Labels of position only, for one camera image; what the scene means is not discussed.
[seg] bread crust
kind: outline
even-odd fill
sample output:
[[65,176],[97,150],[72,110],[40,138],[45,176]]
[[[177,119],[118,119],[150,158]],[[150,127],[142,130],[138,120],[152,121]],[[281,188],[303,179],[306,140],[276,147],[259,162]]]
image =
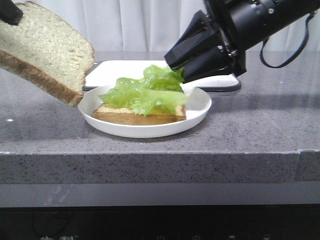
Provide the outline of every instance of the bread crust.
[[[36,66],[2,50],[0,50],[0,67],[28,80],[70,106],[77,106],[83,98],[83,92],[76,92],[67,88]],[[81,81],[83,85],[86,83],[85,75]]]
[[160,125],[169,124],[186,120],[186,108],[185,106],[178,106],[175,115],[140,115],[135,114],[128,108],[112,108],[108,107],[107,103],[101,104],[92,113],[92,117],[105,122],[122,124],[122,125]]

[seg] sandwich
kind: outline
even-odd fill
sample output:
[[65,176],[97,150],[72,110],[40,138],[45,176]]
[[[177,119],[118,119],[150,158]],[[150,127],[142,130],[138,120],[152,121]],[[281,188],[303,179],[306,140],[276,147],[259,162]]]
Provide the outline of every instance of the sandwich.
[[119,78],[114,88],[99,97],[103,103],[92,117],[122,125],[159,125],[186,119],[189,101],[182,90],[183,69],[151,65],[143,78]]
[[0,20],[0,68],[77,106],[95,61],[92,45],[48,9],[31,1],[16,5],[23,12],[18,25]]

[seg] white curtain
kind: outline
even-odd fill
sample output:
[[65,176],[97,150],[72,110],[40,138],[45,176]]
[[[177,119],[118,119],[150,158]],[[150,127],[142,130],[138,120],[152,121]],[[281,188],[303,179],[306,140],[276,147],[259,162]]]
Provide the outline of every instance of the white curtain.
[[[59,15],[93,45],[95,51],[166,52],[179,39],[202,0],[33,0]],[[266,51],[295,51],[305,19],[270,38]],[[320,51],[320,12],[311,20],[306,51]],[[249,51],[259,51],[261,44]]]

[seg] granite countertop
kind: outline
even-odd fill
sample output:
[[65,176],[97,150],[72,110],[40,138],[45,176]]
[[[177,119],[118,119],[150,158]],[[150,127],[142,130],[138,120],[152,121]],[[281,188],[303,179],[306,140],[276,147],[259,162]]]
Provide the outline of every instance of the granite countertop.
[[[290,52],[267,52],[271,64]],[[96,60],[162,60],[97,52]],[[211,92],[206,118],[160,138],[109,135],[0,69],[0,184],[291,183],[320,180],[320,52],[282,69],[247,53],[240,90]]]

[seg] black cable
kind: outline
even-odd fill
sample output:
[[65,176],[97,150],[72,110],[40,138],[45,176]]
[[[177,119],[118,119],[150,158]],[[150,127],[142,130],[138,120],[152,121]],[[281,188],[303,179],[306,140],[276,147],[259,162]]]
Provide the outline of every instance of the black cable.
[[309,40],[309,21],[311,19],[314,18],[314,16],[316,15],[316,11],[313,11],[310,13],[310,15],[306,18],[305,20],[305,32],[304,32],[304,38],[303,38],[303,41],[301,43],[301,45],[299,46],[299,48],[292,54],[291,57],[289,57],[286,61],[284,61],[282,64],[278,65],[278,66],[272,66],[270,64],[268,64],[266,62],[266,60],[264,59],[264,48],[269,40],[269,37],[267,37],[266,39],[263,40],[262,42],[262,48],[261,48],[261,51],[260,51],[260,60],[261,62],[269,67],[269,68],[273,68],[273,69],[280,69],[280,68],[283,68],[284,66],[287,66],[289,63],[291,63],[293,60],[296,59],[296,57],[298,57],[298,55],[303,51],[303,49],[306,47],[307,43],[308,43],[308,40]]

